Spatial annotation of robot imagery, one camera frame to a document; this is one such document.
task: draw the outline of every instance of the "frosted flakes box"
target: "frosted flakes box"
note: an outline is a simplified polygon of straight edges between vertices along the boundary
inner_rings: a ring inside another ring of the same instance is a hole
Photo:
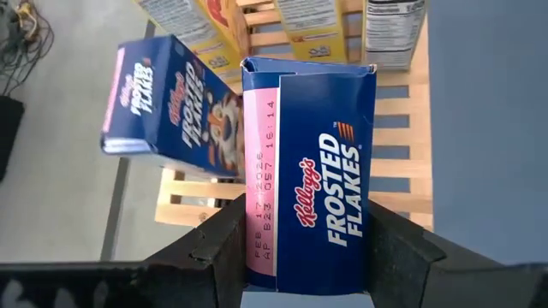
[[[258,57],[241,66],[249,283],[363,292],[376,68]]]
[[[174,36],[121,44],[104,118],[107,154],[197,175],[243,175],[242,101]]]

